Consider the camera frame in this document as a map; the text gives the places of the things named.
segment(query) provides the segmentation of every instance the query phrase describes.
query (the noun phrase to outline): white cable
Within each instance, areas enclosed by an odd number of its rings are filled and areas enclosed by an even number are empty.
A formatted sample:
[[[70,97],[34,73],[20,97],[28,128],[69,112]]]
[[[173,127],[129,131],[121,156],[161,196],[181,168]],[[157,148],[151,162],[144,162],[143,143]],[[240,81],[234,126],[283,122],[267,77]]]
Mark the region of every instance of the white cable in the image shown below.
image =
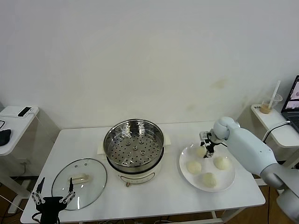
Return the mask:
[[[48,137],[50,138],[50,140],[55,143],[55,141],[51,138],[51,135],[48,133],[47,129],[44,127],[44,125],[42,124],[42,122],[40,121],[40,119],[37,117],[37,115],[35,115],[36,119],[38,120],[38,122],[41,124],[41,126],[43,127],[43,129],[45,130],[45,132],[47,133]]]
[[[271,132],[271,131],[273,130],[273,128],[276,128],[276,127],[281,126],[281,125],[284,125],[284,124],[289,124],[289,123],[290,123],[290,121],[287,120],[287,121],[281,122],[280,124],[275,125],[275,126],[272,127],[272,128],[269,128],[269,130],[266,131],[266,134],[263,136],[262,141],[265,141],[266,136],[269,134],[269,132]]]
[[[19,221],[19,219],[15,219],[15,220],[10,221],[10,222],[8,222],[8,223],[6,223],[6,224],[11,224],[11,223],[14,223],[15,221]]]
[[[18,209],[24,211],[23,209],[21,209],[19,206],[15,205],[14,203],[12,203],[11,201],[9,201],[8,199],[6,199],[5,197],[3,197],[2,195],[0,195],[0,197],[2,197],[3,199],[7,200],[9,203],[13,204],[15,207],[17,207]]]

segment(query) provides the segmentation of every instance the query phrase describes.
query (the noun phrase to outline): cable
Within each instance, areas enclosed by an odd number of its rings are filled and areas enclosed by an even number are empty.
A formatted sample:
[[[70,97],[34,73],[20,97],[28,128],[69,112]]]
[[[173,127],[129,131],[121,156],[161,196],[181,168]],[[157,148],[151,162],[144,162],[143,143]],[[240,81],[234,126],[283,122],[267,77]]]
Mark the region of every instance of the cable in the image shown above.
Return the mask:
[[[0,120],[0,122],[3,122],[3,124],[0,126],[0,129],[4,126],[4,124],[5,124],[5,121],[3,121],[3,120]]]
[[[282,125],[280,125],[280,126],[274,127],[274,128],[272,128],[271,130],[269,130],[268,133],[263,137],[263,143],[266,144],[266,140],[267,140],[269,134],[270,134],[273,130],[275,130],[276,128],[285,126],[285,125],[290,125],[290,123],[289,123],[289,122],[288,122],[288,123],[284,123],[284,124],[282,124]]]
[[[8,222],[8,223],[6,223],[6,224],[11,224],[11,223],[13,223],[13,222],[15,222],[15,221],[19,221],[19,219],[15,219],[15,220],[10,221],[10,222]]]
[[[220,142],[220,144],[224,145],[225,147],[227,147],[227,145],[223,144],[222,142]]]
[[[39,221],[37,218],[35,218],[35,216],[37,216],[37,215],[39,215],[39,214],[41,214],[41,212],[37,212],[37,213],[33,214],[33,216],[31,216],[32,220],[33,220],[33,221],[36,221],[36,222],[38,222],[38,223],[41,223],[41,221]]]
[[[10,215],[10,216],[0,216],[0,218],[9,218],[9,217],[15,216],[16,214],[19,214],[20,212],[22,212],[22,211],[20,210],[20,211],[18,211],[18,212],[16,212],[16,213],[12,214],[12,215]]]
[[[262,142],[265,141],[265,139],[268,137],[269,133],[272,132],[274,130],[274,128],[277,128],[278,126],[284,125],[284,124],[290,124],[290,121],[287,120],[287,121],[281,122],[281,123],[275,125],[275,127],[270,128],[268,131],[266,131],[265,135],[263,136]]]
[[[41,124],[41,126],[43,126],[45,132],[47,133],[48,137],[50,138],[50,140],[55,143],[55,141],[51,138],[51,135],[49,134],[49,132],[47,131],[47,129],[44,127],[44,125],[42,124],[42,122],[40,121],[40,119],[35,115],[36,119],[38,120],[38,122]]]
[[[20,175],[18,175],[16,178],[14,178],[13,180],[15,181],[16,179],[18,179],[20,176],[24,175],[26,173],[26,163],[22,163],[22,165],[24,166],[24,172],[21,173]]]
[[[21,212],[21,210],[19,210],[18,212],[14,213],[14,214],[12,214],[12,215],[10,215],[10,216],[5,216],[5,214],[7,213],[8,209],[9,209],[9,207],[10,207],[10,204],[8,205],[8,207],[6,208],[6,210],[5,210],[5,212],[4,212],[4,216],[0,216],[0,218],[3,218],[3,219],[4,219],[4,218],[9,218],[9,217],[15,216],[16,214],[19,214],[19,213]]]
[[[269,187],[269,193],[268,193],[268,217],[267,217],[267,224],[269,224],[269,214],[270,214],[270,187]]]
[[[6,199],[5,197],[3,197],[2,195],[0,195],[0,197],[2,197],[3,199],[7,200],[9,203],[13,204],[15,207],[17,207],[18,209],[24,211],[23,209],[21,209],[19,206],[15,205],[14,203],[12,203],[11,201],[9,201],[8,199]]]

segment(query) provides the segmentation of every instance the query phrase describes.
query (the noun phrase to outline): white wall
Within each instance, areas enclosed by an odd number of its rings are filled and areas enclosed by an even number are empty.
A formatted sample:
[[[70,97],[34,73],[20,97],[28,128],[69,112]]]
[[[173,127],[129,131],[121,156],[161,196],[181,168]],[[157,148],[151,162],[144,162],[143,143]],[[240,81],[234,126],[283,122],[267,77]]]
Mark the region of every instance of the white wall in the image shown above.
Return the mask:
[[[238,118],[299,72],[297,0],[0,1],[0,102],[59,128]]]

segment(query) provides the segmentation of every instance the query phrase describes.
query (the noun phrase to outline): white shelf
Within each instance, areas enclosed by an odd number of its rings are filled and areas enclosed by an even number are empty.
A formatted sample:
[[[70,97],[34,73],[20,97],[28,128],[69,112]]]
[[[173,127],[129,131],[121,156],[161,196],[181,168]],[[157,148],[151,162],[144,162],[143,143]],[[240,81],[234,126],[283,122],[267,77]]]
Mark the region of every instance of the white shelf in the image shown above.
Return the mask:
[[[262,125],[270,130],[277,124],[286,121],[286,119],[273,109],[269,114],[264,114],[260,112],[259,107],[261,105],[256,104],[251,106],[251,110],[262,123]],[[277,128],[271,132],[271,136],[274,141],[282,148],[298,148],[299,147],[299,134],[290,125],[285,125]]]
[[[181,175],[178,168],[180,151],[193,143],[199,143],[199,133],[210,130],[214,122],[178,123],[159,125],[171,139],[166,146],[160,173],[150,182],[125,187],[108,164],[105,157],[97,155],[100,140],[109,127],[62,130],[48,156],[37,184],[45,177],[43,196],[51,195],[56,175],[69,163],[94,158],[107,170],[107,184],[102,195],[92,204],[76,211],[63,210],[60,222],[88,222],[107,219],[126,219],[204,212],[211,210],[238,209],[258,206],[265,198],[252,175],[233,158],[236,179],[231,188],[209,193],[193,187]],[[227,150],[219,145],[216,150]],[[36,213],[32,198],[22,214],[22,223],[33,223]]]
[[[31,124],[38,112],[38,107],[33,107],[33,113],[29,114],[25,118],[0,116],[0,120],[5,121],[5,125],[0,129],[0,131],[11,129],[10,141],[4,146],[0,146],[0,156],[8,155],[13,151],[14,147],[16,146],[24,132],[27,130],[28,126]]]

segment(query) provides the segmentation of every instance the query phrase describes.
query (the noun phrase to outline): table leg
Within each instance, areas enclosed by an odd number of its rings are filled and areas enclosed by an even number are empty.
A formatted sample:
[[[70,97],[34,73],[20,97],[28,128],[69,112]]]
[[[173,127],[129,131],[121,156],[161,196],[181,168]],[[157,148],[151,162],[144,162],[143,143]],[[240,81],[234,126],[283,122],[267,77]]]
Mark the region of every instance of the table leg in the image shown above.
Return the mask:
[[[30,192],[26,190],[30,181],[23,181],[22,185],[19,185],[16,181],[11,179],[9,176],[5,175],[3,171],[0,170],[0,182],[14,191],[17,196],[12,201],[17,206],[20,205],[21,200],[30,197]],[[17,207],[13,204],[9,207],[8,213],[15,213],[17,211]]]
[[[31,180],[24,180],[23,183],[22,183],[22,187],[24,187],[24,188],[26,189],[26,188],[29,186],[30,182],[31,182]],[[13,200],[12,202],[13,202],[15,205],[17,205],[17,206],[20,206],[21,201],[22,201],[23,199],[28,199],[28,197],[27,197],[27,196],[22,196],[22,195],[17,195],[17,196],[14,198],[14,200]],[[17,210],[18,210],[18,208],[15,207],[15,206],[12,204],[12,205],[10,205],[10,207],[9,207],[7,213],[8,213],[8,214],[14,214],[14,213],[17,212]]]
[[[228,220],[230,220],[234,216],[238,215],[244,209],[245,208],[225,210],[225,212],[221,216],[221,219],[223,220],[224,223],[226,223]]]
[[[9,176],[7,176],[4,172],[0,170],[0,182],[3,183],[5,186],[10,188],[12,191],[17,193],[18,195],[21,195],[23,197],[29,198],[30,192],[27,191],[24,187],[19,185],[16,181],[11,179]]]
[[[299,149],[294,152],[289,159],[287,159],[284,163],[284,167],[292,168],[299,162]]]

